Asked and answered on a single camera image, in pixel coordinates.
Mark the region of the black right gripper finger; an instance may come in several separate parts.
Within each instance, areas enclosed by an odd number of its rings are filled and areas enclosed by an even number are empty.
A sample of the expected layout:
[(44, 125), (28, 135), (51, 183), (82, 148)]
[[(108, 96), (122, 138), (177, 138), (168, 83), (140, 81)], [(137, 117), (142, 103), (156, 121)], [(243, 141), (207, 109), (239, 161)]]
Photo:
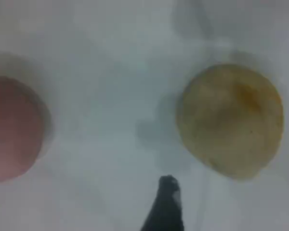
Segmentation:
[(172, 175), (159, 178), (155, 200), (141, 228), (142, 231), (183, 231), (181, 190)]

